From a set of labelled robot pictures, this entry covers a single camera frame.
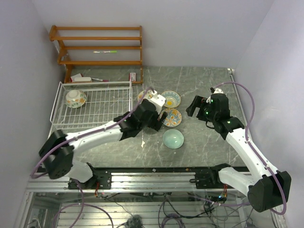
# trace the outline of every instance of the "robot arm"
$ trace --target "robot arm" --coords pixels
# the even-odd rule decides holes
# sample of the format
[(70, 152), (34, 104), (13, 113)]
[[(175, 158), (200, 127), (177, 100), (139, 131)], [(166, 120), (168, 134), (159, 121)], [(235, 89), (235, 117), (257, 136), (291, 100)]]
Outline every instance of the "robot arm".
[[(215, 168), (217, 182), (230, 185), (231, 187), (247, 195), (252, 207), (262, 212), (283, 203), (278, 186), (274, 177), (261, 162), (255, 152), (250, 148), (245, 137), (245, 127), (236, 117), (230, 116), (228, 98), (220, 89), (211, 88), (213, 93), (209, 98), (195, 96), (190, 107), (186, 109), (188, 116), (193, 116), (195, 108), (199, 108), (197, 118), (212, 122), (214, 129), (226, 140), (239, 154), (240, 158), (248, 167), (251, 176), (246, 176), (228, 164), (222, 164)], [(249, 138), (250, 144), (262, 157), (278, 178), (286, 200), (288, 200), (291, 177), (284, 171), (280, 172), (277, 167), (268, 161), (257, 146)]]
[(57, 130), (51, 134), (39, 155), (42, 158), (48, 151), (60, 143), (67, 141), (54, 151), (44, 162), (44, 166), (50, 179), (58, 179), (68, 176), (83, 183), (84, 188), (91, 188), (98, 182), (99, 174), (89, 163), (83, 163), (74, 159), (74, 153), (81, 153), (104, 143), (118, 142), (130, 137), (135, 137), (144, 127), (150, 127), (159, 131), (162, 122), (167, 114), (160, 116), (165, 98), (158, 95), (156, 91), (152, 93), (151, 99), (144, 99), (136, 110), (124, 121), (129, 112), (119, 116), (102, 126), (77, 133), (64, 134), (62, 130)]

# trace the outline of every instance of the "marble table surface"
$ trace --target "marble table surface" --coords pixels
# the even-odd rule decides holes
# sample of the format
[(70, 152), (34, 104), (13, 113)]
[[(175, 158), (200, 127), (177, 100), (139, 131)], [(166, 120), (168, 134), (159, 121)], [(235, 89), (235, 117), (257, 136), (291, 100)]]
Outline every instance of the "marble table surface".
[[(126, 81), (129, 72), (134, 71), (139, 76), (139, 70), (131, 67), (77, 68), (72, 75), (82, 73), (110, 81)], [(211, 86), (231, 81), (226, 68), (147, 66), (143, 77), (143, 85), (133, 85), (133, 105), (137, 102), (137, 95), (149, 86), (160, 94), (166, 90), (177, 92), (181, 96), (177, 109), (182, 115), (182, 122), (175, 129), (184, 135), (184, 144), (176, 150), (167, 148), (162, 142), (162, 135), (171, 128), (164, 125), (159, 132), (144, 129), (135, 138), (95, 147), (75, 155), (76, 158), (94, 167), (194, 167), (221, 163), (244, 166), (236, 151), (217, 132), (207, 128), (205, 122), (195, 117), (198, 110), (193, 117), (188, 117), (186, 113), (195, 95), (209, 97)], [(223, 85), (221, 89), (229, 98), (231, 115), (243, 122), (233, 85)]]

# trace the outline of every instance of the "dish drying rack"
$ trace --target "dish drying rack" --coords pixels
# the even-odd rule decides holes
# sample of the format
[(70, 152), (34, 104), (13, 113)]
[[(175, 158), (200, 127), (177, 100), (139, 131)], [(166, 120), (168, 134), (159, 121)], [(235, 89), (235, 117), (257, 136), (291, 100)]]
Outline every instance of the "dish drying rack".
[[(66, 95), (73, 89), (86, 95), (79, 108), (66, 105)], [(62, 129), (65, 133), (101, 126), (115, 117), (132, 110), (131, 82), (59, 83), (50, 117), (50, 134)]]

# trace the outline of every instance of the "patterned plate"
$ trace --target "patterned plate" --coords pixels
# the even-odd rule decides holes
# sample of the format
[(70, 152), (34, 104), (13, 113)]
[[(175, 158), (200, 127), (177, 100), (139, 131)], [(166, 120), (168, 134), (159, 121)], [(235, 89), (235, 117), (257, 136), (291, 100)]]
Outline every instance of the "patterned plate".
[(176, 108), (181, 103), (181, 97), (174, 91), (165, 91), (161, 95), (166, 98), (165, 107), (167, 108)]
[(167, 118), (163, 122), (163, 124), (166, 125), (167, 127), (176, 127), (181, 123), (181, 113), (175, 108), (164, 109), (161, 112), (161, 116), (163, 112), (168, 113)]
[[(141, 99), (141, 97), (143, 96), (143, 93), (144, 93), (144, 91), (141, 91), (141, 92), (138, 94), (138, 96), (137, 96), (137, 101), (139, 101), (139, 100)], [(152, 98), (153, 96), (152, 96), (151, 93), (152, 93), (152, 91), (149, 90), (149, 91), (147, 92), (146, 96), (145, 96), (145, 99), (150, 99), (150, 98)]]

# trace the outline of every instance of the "wooden shelf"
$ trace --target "wooden shelf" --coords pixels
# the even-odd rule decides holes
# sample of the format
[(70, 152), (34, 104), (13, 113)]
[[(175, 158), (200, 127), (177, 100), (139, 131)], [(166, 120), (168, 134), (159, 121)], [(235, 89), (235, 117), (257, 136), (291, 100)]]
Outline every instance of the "wooden shelf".
[(140, 46), (65, 46), (65, 50), (140, 50)]
[(141, 40), (140, 37), (53, 37), (54, 40)]
[[(60, 36), (59, 30), (108, 30), (108, 31), (118, 31), (118, 30), (131, 30), (139, 31), (139, 36), (137, 37), (100, 37), (100, 36)], [(66, 65), (66, 77), (65, 83), (69, 83), (71, 79), (71, 73), (74, 65), (83, 66), (140, 66), (141, 70), (141, 80), (133, 83), (143, 83), (143, 40), (142, 40), (142, 27), (57, 27), (52, 26), (49, 32), (49, 39), (51, 41), (57, 40), (59, 44), (59, 55), (57, 62), (61, 65)], [(135, 40), (139, 41), (138, 46), (65, 46), (64, 40)], [(129, 60), (129, 61), (75, 61), (72, 60), (68, 54), (68, 50), (139, 50), (140, 60)]]
[(60, 61), (59, 64), (83, 66), (140, 66), (140, 61)]

